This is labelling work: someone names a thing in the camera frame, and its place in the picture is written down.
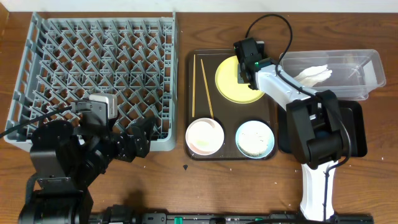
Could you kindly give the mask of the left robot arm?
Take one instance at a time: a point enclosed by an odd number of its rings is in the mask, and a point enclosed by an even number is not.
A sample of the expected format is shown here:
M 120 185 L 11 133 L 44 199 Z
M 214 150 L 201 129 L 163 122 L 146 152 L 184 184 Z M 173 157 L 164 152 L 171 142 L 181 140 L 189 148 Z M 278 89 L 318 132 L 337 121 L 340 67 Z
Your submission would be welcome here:
M 132 162 L 150 151 L 155 118 L 132 125 L 132 135 L 109 124 L 74 127 L 52 121 L 35 130 L 30 159 L 35 174 L 27 181 L 19 223 L 89 223 L 93 199 L 88 187 L 111 161 Z

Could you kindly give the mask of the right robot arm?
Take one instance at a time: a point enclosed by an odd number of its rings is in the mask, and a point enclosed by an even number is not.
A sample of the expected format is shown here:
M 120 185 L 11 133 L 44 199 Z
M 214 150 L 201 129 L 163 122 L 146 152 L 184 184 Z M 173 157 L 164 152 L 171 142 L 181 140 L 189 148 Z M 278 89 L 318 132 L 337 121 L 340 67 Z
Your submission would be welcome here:
M 267 58 L 264 45 L 253 38 L 233 46 L 238 82 L 265 93 L 285 111 L 290 150 L 303 170 L 302 215 L 327 222 L 335 214 L 331 204 L 335 169 L 351 157 L 351 139 L 336 95 L 299 83 L 277 61 Z

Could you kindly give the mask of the wooden chopstick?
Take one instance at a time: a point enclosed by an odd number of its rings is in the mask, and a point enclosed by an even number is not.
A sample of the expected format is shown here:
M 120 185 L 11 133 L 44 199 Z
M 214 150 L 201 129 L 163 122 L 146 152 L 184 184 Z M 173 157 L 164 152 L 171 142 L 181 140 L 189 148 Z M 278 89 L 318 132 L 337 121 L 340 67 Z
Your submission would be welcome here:
M 214 113 L 213 113 L 213 108 L 212 108 L 211 98 L 210 98 L 210 91 L 209 91 L 209 88 L 208 88 L 208 82 L 207 82 L 207 78 L 206 78 L 206 73 L 205 73 L 205 67 L 204 67 L 203 59 L 200 59 L 200 62 L 201 62 L 201 70 L 202 70 L 202 74 L 203 74 L 203 81 L 204 81 L 204 84 L 205 84 L 206 98 L 207 98 L 207 102 L 208 102 L 210 116 L 211 116 L 211 119 L 214 119 Z
M 193 55 L 193 73 L 192 73 L 192 118 L 195 117 L 195 101 L 196 101 L 196 55 Z

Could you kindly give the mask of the white napkin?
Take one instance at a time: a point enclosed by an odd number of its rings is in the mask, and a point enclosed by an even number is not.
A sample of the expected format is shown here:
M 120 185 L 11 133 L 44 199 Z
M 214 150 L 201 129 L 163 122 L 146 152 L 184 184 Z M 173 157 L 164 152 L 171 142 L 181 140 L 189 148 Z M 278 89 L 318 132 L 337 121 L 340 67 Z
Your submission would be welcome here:
M 328 65 L 309 67 L 300 72 L 294 79 L 306 87 L 313 87 L 331 77 L 332 70 Z

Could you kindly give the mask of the light blue bowl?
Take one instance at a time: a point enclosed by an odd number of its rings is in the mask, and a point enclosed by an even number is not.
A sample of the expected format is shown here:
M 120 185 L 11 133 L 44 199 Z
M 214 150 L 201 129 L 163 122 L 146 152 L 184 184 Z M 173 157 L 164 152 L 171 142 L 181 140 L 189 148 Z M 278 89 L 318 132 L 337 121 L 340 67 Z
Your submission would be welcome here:
M 263 159 L 273 152 L 275 137 L 271 128 L 262 121 L 246 121 L 236 131 L 238 150 L 250 159 Z

